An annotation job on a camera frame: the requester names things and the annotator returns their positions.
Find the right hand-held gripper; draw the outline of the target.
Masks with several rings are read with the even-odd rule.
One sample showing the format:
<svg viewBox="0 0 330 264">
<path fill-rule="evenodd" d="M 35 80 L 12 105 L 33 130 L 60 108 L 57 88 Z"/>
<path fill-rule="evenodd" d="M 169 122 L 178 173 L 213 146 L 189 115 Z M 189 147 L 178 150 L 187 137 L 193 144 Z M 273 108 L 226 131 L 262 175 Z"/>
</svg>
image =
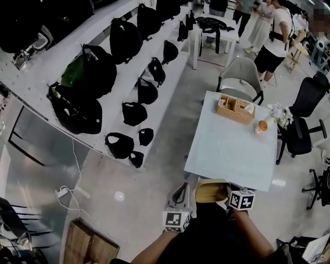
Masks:
<svg viewBox="0 0 330 264">
<path fill-rule="evenodd" d="M 251 190 L 232 191 L 227 205 L 227 215 L 232 217 L 234 211 L 248 211 L 253 208 L 255 193 Z"/>
</svg>

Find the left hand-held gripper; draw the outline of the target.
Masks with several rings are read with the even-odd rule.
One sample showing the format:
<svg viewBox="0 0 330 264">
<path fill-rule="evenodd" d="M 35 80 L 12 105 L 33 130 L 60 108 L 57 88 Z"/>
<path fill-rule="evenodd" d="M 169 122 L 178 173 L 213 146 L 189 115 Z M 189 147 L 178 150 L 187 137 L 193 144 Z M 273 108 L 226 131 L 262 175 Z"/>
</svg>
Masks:
<svg viewBox="0 0 330 264">
<path fill-rule="evenodd" d="M 190 186 L 187 182 L 167 195 L 162 213 L 162 224 L 166 232 L 183 233 L 191 220 Z"/>
</svg>

